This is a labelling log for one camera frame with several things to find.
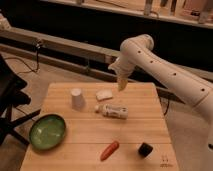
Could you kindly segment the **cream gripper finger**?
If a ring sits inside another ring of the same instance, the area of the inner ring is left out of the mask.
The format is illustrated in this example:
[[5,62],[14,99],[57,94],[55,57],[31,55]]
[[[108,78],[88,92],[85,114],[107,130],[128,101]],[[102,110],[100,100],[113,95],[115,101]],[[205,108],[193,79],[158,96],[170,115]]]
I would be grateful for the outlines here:
[[127,86],[128,80],[124,77],[118,77],[117,83],[118,83],[118,90],[123,91]]

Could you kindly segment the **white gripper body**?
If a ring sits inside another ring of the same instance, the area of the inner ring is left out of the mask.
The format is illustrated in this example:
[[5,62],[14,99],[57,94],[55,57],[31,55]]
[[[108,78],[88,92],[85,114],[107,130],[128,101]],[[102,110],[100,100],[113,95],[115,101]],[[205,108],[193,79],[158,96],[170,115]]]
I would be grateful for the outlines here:
[[134,71],[135,65],[127,58],[118,57],[112,64],[108,66],[109,70],[113,70],[118,77],[128,78]]

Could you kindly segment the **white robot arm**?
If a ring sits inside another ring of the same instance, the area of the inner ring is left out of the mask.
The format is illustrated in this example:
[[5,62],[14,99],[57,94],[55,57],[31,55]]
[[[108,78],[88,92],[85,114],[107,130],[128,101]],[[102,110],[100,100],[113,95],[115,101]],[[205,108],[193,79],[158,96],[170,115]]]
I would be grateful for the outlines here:
[[119,90],[126,87],[127,78],[136,66],[142,68],[210,124],[206,149],[213,152],[213,83],[161,59],[152,52],[153,47],[154,40],[147,34],[121,43],[121,56],[109,65],[109,69],[117,75]]

